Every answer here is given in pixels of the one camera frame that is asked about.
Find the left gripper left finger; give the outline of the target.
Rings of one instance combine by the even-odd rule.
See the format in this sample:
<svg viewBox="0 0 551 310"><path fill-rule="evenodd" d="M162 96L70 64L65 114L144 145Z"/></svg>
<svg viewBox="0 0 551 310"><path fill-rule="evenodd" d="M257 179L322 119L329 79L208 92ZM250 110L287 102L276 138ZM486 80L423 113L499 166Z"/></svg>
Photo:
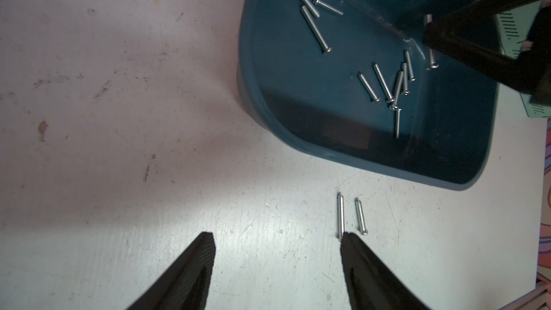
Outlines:
<svg viewBox="0 0 551 310"><path fill-rule="evenodd" d="M204 309L216 246L210 232L201 232L130 309Z"/></svg>

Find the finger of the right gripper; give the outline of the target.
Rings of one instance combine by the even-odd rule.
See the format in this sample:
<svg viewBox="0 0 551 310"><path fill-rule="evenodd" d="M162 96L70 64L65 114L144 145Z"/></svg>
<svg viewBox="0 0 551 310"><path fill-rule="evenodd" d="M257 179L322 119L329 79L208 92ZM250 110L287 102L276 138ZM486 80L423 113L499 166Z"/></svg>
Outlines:
<svg viewBox="0 0 551 310"><path fill-rule="evenodd" d="M499 51L495 16L539 2L517 57ZM550 0L477 0L426 24L423 43L513 90L550 94Z"/></svg>

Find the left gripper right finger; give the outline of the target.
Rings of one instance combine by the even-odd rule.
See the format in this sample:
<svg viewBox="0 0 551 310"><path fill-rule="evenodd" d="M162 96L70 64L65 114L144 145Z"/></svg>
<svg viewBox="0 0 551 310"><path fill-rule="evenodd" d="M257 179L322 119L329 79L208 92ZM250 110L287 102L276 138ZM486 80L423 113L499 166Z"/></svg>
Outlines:
<svg viewBox="0 0 551 310"><path fill-rule="evenodd" d="M340 253L352 309L427 309L354 233L341 239Z"/></svg>

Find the teal plastic storage tray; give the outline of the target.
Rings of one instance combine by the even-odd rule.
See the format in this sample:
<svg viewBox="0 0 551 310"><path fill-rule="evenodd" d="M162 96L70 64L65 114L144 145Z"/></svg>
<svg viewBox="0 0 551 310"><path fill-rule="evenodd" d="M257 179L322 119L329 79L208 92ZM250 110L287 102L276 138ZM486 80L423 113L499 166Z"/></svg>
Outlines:
<svg viewBox="0 0 551 310"><path fill-rule="evenodd" d="M482 174L498 85L423 44L427 14L476 0L310 0L332 47L324 54L301 0L245 0L237 84L248 114L312 156L462 191ZM377 63L395 96L388 103ZM363 73L380 102L358 78Z"/></svg>

